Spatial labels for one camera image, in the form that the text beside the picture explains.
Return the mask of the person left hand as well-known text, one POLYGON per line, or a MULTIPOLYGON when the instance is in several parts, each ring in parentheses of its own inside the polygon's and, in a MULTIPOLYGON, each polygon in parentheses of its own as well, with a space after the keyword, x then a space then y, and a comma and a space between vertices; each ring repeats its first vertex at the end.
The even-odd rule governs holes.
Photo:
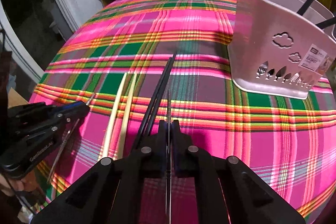
MULTIPOLYGON (((12 185, 13 189, 17 192, 21 191, 32 192, 38 187, 35 172, 33 170, 20 180, 13 180, 9 178, 8 181, 12 185)), ((2 174, 0 175, 0 184, 1 184, 1 191, 5 195, 7 196, 14 195, 14 192, 11 190, 9 183, 6 181, 5 177, 2 174)))

